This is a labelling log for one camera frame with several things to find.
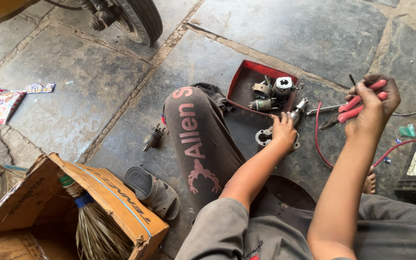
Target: knee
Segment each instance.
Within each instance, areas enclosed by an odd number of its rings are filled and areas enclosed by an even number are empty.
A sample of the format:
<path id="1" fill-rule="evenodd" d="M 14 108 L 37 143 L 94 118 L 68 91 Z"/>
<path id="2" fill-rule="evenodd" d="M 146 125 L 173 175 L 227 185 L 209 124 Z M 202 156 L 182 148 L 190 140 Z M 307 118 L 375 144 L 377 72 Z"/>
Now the knee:
<path id="1" fill-rule="evenodd" d="M 197 104 L 209 103 L 210 97 L 208 97 L 203 90 L 194 86 L 186 86 L 173 91 L 173 93 L 166 98 L 164 110 L 181 110 L 184 107 L 193 107 Z"/>

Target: snack wrapper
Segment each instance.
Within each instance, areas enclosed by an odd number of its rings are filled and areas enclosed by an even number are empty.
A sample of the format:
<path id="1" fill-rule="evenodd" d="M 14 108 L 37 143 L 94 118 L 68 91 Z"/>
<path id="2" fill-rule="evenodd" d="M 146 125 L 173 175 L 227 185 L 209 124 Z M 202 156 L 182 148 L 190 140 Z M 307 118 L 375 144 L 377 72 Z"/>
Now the snack wrapper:
<path id="1" fill-rule="evenodd" d="M 25 91 L 0 88 L 0 124 L 6 123 L 25 94 Z"/>
<path id="2" fill-rule="evenodd" d="M 52 92 L 55 88 L 55 83 L 49 83 L 46 86 L 42 84 L 31 84 L 26 86 L 24 89 L 27 94 L 36 94 L 36 93 L 49 93 Z"/>

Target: hand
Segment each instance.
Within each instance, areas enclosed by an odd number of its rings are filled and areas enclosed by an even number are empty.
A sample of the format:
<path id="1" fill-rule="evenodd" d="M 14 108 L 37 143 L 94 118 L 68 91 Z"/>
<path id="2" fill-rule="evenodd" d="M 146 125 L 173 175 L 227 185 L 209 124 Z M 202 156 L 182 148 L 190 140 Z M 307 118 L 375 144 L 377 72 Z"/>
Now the hand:
<path id="1" fill-rule="evenodd" d="M 366 87 L 379 80 L 386 80 L 386 86 L 376 92 Z M 381 91 L 388 93 L 388 98 L 384 101 L 379 100 L 376 95 Z M 364 109 L 357 117 L 346 122 L 344 131 L 347 139 L 368 137 L 378 141 L 392 113 L 401 103 L 396 82 L 393 78 L 383 74 L 366 74 L 364 80 L 357 83 L 356 87 L 351 88 L 348 94 L 345 97 L 346 101 L 350 101 L 356 94 L 359 95 L 362 98 Z"/>
<path id="2" fill-rule="evenodd" d="M 296 139 L 296 130 L 293 128 L 293 119 L 290 112 L 282 112 L 282 121 L 276 115 L 270 115 L 270 118 L 274 120 L 274 126 L 272 129 L 272 140 L 283 144 L 285 152 L 289 151 Z"/>

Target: broom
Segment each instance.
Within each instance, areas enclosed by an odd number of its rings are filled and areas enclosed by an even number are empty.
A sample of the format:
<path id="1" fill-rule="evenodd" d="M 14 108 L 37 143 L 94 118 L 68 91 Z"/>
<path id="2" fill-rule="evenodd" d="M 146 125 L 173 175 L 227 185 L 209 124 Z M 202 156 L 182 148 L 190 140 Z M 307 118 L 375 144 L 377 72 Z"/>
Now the broom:
<path id="1" fill-rule="evenodd" d="M 76 246 L 80 259 L 127 260 L 134 244 L 91 195 L 61 169 L 57 176 L 78 205 Z"/>

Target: pliers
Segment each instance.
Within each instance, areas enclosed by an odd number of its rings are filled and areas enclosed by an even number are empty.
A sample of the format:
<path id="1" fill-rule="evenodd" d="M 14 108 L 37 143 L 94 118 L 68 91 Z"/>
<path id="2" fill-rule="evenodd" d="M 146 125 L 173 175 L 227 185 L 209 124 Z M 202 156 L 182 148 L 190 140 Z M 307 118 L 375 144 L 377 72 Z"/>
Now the pliers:
<path id="1" fill-rule="evenodd" d="M 384 87 L 385 85 L 386 85 L 386 80 L 379 80 L 373 83 L 372 86 L 368 88 L 372 89 L 373 91 L 377 91 L 378 89 Z M 380 92 L 378 93 L 377 96 L 380 100 L 385 100 L 386 98 L 388 98 L 388 93 Z M 326 121 L 325 123 L 323 123 L 319 127 L 319 130 L 321 131 L 327 130 L 328 128 L 331 128 L 338 123 L 345 123 L 348 119 L 359 115 L 359 113 L 364 108 L 364 105 L 361 105 L 353 110 L 351 109 L 361 101 L 362 101 L 362 98 L 359 95 L 353 97 L 347 104 L 340 106 L 340 108 L 338 109 L 339 114 L 333 116 L 329 121 Z"/>

